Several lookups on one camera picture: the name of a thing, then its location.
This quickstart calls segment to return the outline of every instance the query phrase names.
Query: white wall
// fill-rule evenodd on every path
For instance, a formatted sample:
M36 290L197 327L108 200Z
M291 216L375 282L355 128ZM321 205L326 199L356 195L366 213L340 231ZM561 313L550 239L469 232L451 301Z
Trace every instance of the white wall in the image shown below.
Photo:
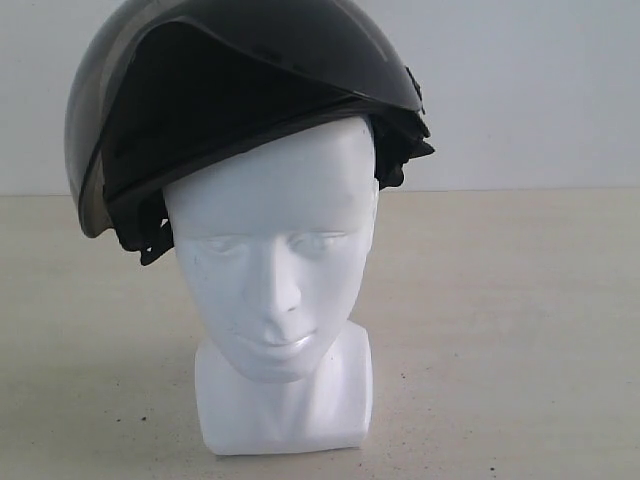
M0 194L67 193L69 85L120 3L2 0ZM639 0L358 3L426 93L438 153L405 188L640 185Z

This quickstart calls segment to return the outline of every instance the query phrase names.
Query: beige table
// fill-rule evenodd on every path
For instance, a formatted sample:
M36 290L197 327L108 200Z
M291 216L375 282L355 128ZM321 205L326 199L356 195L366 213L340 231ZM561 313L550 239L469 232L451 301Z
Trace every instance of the beige table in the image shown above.
M268 458L201 442L172 255L0 199L0 479L640 478L640 191L382 198L369 439Z

